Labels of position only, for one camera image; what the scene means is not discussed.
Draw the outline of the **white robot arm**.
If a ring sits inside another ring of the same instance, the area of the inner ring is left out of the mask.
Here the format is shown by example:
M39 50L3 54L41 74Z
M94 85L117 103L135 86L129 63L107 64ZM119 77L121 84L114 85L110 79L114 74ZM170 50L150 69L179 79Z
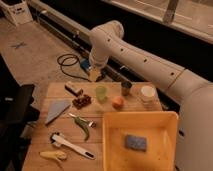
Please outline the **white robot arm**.
M180 105L177 171L213 171L213 82L123 40L124 28L112 20L90 30L90 65L116 58Z

